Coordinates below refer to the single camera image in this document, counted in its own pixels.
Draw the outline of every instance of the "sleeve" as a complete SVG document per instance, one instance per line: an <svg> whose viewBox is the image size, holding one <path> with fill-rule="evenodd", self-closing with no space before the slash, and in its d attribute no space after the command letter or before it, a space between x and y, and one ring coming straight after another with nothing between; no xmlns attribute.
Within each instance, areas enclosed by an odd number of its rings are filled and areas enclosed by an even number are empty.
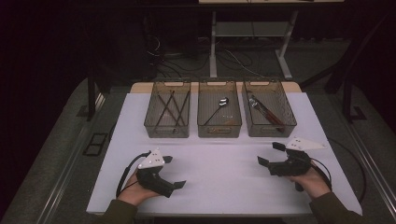
<svg viewBox="0 0 396 224"><path fill-rule="evenodd" d="M120 200L113 200L106 212L92 224L131 224L134 223L136 213L136 206Z"/></svg>
<svg viewBox="0 0 396 224"><path fill-rule="evenodd" d="M348 211L333 192L316 198L309 205L319 224L365 223L362 216Z"/></svg>

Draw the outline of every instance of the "floor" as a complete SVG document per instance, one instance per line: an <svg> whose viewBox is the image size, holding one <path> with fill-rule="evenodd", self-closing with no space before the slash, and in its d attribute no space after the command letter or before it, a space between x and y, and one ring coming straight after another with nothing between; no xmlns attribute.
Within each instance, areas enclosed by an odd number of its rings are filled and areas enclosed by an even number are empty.
<svg viewBox="0 0 396 224"><path fill-rule="evenodd" d="M197 58L167 55L167 59L157 66L158 77L182 76L195 80L208 76L207 40L202 38L200 41L202 50ZM218 76L281 77L274 54L274 49L279 44L276 39L220 39L217 44ZM300 83L331 66L343 55L348 44L345 40L291 42L285 57L293 75L292 81ZM361 199L363 215L368 223L395 223L394 211L389 211L387 200L384 200L387 198L384 191L387 190L380 188L378 181L381 180L372 175L365 163L361 162L360 156L361 149L366 149L386 180L385 184L388 184L389 189L396 189L395 134L357 88L353 89L352 105L358 106L367 119L356 120L353 124L346 122L341 115L342 92L325 93L323 86L326 79L317 81L304 91L308 94L351 187L357 198ZM128 86L114 86L110 93L100 95L96 102L97 113L88 122L83 116L87 105L86 80L76 88L1 224L91 223L96 219L95 215L87 214L85 210L106 155L113 126L129 90ZM107 136L102 153L97 157L84 156L82 152L94 133L105 133ZM359 164L363 166L365 182ZM285 217L283 220L289 224L316 223L313 217ZM182 222L179 219L140 221ZM237 219L233 222L200 220L200 223L247 222L271 223L261 218Z"/></svg>

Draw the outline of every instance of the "dark background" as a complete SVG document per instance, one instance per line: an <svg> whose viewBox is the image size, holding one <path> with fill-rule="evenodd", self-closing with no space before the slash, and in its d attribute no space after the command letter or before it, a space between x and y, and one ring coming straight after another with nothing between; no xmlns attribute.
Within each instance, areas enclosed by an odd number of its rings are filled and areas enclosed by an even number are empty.
<svg viewBox="0 0 396 224"><path fill-rule="evenodd" d="M351 39L356 43L349 50L353 54L381 16L391 10L392 2L346 1L336 9L302 11L293 39ZM146 26L141 22L144 12L82 13L73 6L73 2L53 0L0 2L0 217L68 97L88 74L96 74L101 91L154 77L146 53ZM196 20L191 19L190 13L159 12L155 17L163 24L156 24L152 32L161 35L170 46L177 43L186 53L193 54L194 37L210 32L207 12L194 13ZM396 85L394 24L395 13L390 13L348 74L396 132L396 94L392 91ZM180 27L187 32L174 33ZM141 75L134 77L132 71ZM345 70L338 73L344 78Z"/></svg>

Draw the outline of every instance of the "table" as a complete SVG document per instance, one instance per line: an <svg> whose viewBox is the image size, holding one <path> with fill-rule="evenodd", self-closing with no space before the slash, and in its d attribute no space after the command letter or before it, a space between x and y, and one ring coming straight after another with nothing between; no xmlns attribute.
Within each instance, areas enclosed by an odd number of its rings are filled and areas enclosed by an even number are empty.
<svg viewBox="0 0 396 224"><path fill-rule="evenodd" d="M272 149L272 142L287 144L295 136L324 144L325 148L307 151L323 162L332 174L334 193L347 209L361 214L347 178L326 139L307 95L298 85L283 83L297 126L289 138L251 138L245 124L235 139L198 137L197 83L191 85L190 137L150 139L143 125L152 83L136 83L127 94L105 160L97 178L88 213L103 214L115 198L124 168L137 155L159 147L172 156L160 175L169 182L187 180L183 189L170 198L158 197L139 206L144 217L290 217L311 214L306 193L298 192L286 178L272 176L257 163L257 156L269 161L284 161L286 154ZM237 83L238 90L242 83Z"/></svg>

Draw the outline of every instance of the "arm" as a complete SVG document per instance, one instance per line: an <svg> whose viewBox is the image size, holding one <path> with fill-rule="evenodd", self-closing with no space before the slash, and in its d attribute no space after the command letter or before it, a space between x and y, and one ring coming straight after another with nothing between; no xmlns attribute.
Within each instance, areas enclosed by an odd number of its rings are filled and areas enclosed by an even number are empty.
<svg viewBox="0 0 396 224"><path fill-rule="evenodd" d="M320 174L313 168L305 175L288 176L288 179L299 183L311 197L309 204L319 224L353 224L364 223L364 218L355 212L348 211L335 194L326 185Z"/></svg>
<svg viewBox="0 0 396 224"><path fill-rule="evenodd" d="M159 195L139 185L136 178L136 171L129 178L125 186L120 196L116 200L111 201L106 212L92 224L133 223L134 216L137 213L137 206L146 199Z"/></svg>

